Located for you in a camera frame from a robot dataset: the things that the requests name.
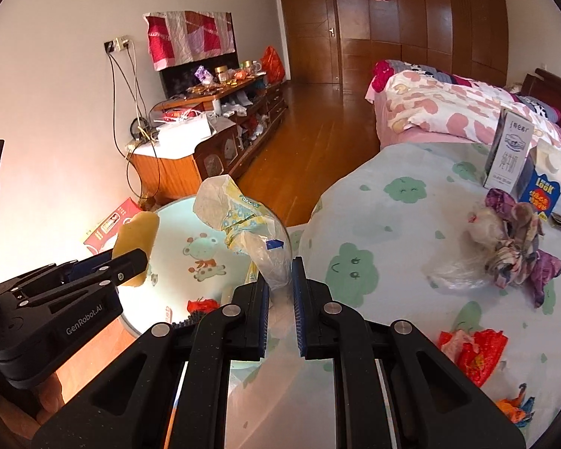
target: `metal screw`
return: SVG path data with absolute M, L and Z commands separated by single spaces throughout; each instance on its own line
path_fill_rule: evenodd
M 343 310 L 343 306 L 337 302 L 327 302 L 324 304 L 324 312 L 327 314 L 338 314 Z
M 407 321 L 397 321 L 395 323 L 395 332 L 398 334 L 409 334 L 413 331 L 413 327 Z
M 223 314 L 227 317 L 235 317 L 241 313 L 241 307 L 235 304 L 229 304 L 223 307 Z
M 155 337 L 165 337 L 169 332 L 171 332 L 171 327 L 165 323 L 156 324 L 152 328 L 152 335 Z

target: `bed headboard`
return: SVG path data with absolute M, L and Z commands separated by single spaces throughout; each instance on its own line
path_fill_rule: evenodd
M 521 94 L 540 99 L 561 111 L 561 78 L 544 69 L 534 72 L 538 76 L 527 74 Z

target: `wall socket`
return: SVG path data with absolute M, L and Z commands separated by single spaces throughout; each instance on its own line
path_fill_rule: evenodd
M 124 49 L 129 48 L 129 42 L 131 39 L 128 35 L 123 35 L 122 37 L 116 37 L 114 40 L 109 40 L 104 42 L 104 50 L 111 54 L 112 52 L 120 52 Z

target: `wooden wardrobe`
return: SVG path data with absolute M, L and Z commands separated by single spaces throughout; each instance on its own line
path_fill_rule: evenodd
M 399 59 L 506 83 L 509 25 L 505 0 L 336 0 L 341 81 L 365 92 L 375 62 Z

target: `pink mattress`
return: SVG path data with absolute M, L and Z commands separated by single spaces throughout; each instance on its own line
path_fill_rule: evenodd
M 370 101 L 373 97 L 374 112 L 376 114 L 376 134 L 380 140 L 380 148 L 395 145 L 396 143 L 473 143 L 471 140 L 458 136 L 448 135 L 445 133 L 434 133 L 432 131 L 424 131 L 420 127 L 412 127 L 403 133 L 395 133 L 392 128 L 387 125 L 387 109 L 386 109 L 386 93 L 377 92 L 366 94 L 366 99 Z

